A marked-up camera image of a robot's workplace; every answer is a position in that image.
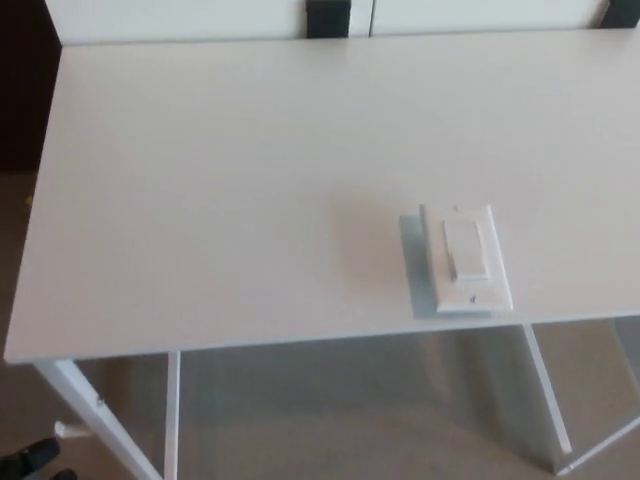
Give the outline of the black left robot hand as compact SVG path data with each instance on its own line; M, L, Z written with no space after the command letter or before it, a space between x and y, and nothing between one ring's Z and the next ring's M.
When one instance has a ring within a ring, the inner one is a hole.
M1 456L2 479L27 479L44 469L60 455L56 437L38 440L13 453Z

